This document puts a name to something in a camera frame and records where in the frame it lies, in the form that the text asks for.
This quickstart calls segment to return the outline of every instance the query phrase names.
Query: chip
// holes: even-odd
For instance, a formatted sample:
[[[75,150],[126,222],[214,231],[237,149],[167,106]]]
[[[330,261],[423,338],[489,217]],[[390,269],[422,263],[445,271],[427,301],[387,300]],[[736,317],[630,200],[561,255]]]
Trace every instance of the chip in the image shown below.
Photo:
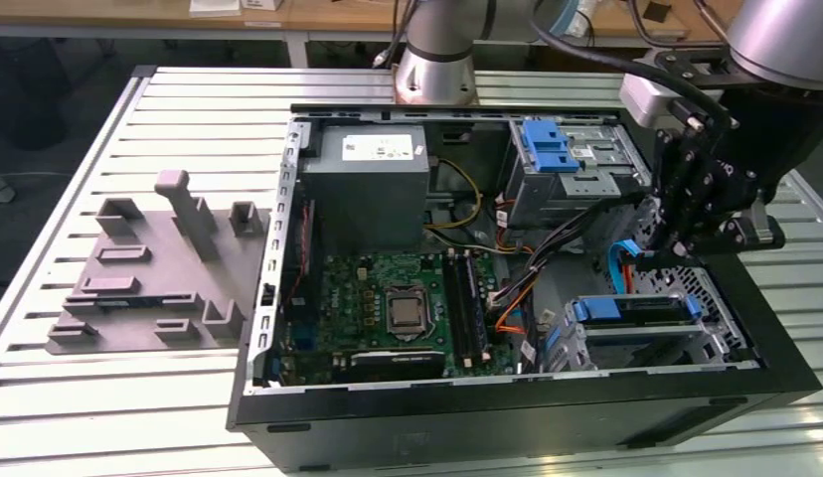
[[[426,287],[395,285],[385,288],[387,332],[401,341],[414,340],[430,322]]]

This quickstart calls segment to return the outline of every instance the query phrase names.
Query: yellow wire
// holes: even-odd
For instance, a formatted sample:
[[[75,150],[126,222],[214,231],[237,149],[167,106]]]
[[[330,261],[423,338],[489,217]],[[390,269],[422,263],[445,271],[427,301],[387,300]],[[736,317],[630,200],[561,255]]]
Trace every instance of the yellow wire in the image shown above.
[[[482,194],[479,193],[479,187],[477,187],[477,183],[470,178],[467,173],[462,170],[462,168],[455,165],[454,162],[446,159],[441,159],[441,162],[446,162],[447,164],[450,164],[450,166],[453,166],[453,168],[455,169],[455,172],[459,173],[459,175],[465,178],[465,180],[470,184],[470,187],[474,188],[474,194],[477,196],[477,204],[474,205],[474,211],[465,219],[461,219],[457,222],[450,222],[446,224],[427,224],[423,226],[423,229],[454,229],[455,227],[461,227],[463,224],[469,224],[470,222],[474,221],[474,219],[477,218],[477,215],[479,214],[479,210],[482,209]]]

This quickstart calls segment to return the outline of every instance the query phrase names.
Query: connector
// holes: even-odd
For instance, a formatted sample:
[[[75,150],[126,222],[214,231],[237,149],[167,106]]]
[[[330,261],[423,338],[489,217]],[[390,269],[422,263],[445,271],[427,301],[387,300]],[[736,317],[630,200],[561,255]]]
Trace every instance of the connector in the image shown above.
[[[375,69],[379,68],[382,65],[385,65],[386,61],[387,61],[387,50],[382,50],[379,54],[375,56],[375,58],[373,59],[373,67]]]
[[[489,297],[486,298],[486,307],[489,308],[489,310],[497,310],[498,308],[502,308],[508,304],[509,296],[504,295],[501,299],[498,300],[495,299],[497,294],[498,293],[495,291],[489,292]]]

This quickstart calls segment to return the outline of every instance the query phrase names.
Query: aluminum table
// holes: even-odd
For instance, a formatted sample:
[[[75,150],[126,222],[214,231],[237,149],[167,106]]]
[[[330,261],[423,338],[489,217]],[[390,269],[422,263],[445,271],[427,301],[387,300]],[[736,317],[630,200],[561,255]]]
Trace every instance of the aluminum table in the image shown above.
[[[225,429],[235,350],[51,356],[107,197],[166,209],[160,169],[214,208],[271,207],[291,103],[387,103],[387,72],[146,69],[131,78],[0,302],[0,476],[281,475]],[[479,72],[482,104],[621,107],[616,75]],[[768,210],[784,250],[742,256],[823,383],[823,204],[792,173]],[[341,475],[823,475],[823,392],[674,448],[459,462]]]

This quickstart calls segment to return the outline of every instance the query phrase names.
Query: electronic component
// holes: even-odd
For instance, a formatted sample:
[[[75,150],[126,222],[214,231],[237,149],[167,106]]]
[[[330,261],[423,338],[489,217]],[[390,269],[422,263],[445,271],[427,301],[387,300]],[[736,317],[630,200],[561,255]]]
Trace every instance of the electronic component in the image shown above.
[[[580,298],[572,304],[585,326],[666,326],[690,324],[704,316],[692,295],[608,295]]]
[[[303,166],[303,182],[326,252],[418,247],[429,188],[422,126],[327,127],[319,156]]]
[[[470,368],[491,358],[483,302],[477,290],[470,254],[447,253],[442,258],[442,267],[455,361]]]
[[[601,295],[554,315],[542,352],[548,372],[722,364],[722,328],[692,295]]]
[[[513,121],[510,130],[516,156],[504,198],[513,203],[498,210],[501,227],[554,227],[600,199],[642,186],[633,178],[638,159],[624,146],[621,126],[557,126],[540,120]]]
[[[373,351],[351,355],[341,383],[434,380],[443,376],[445,354],[438,351]]]
[[[387,333],[398,340],[411,341],[425,331],[429,317],[426,288],[419,285],[398,285],[385,289],[387,302]]]

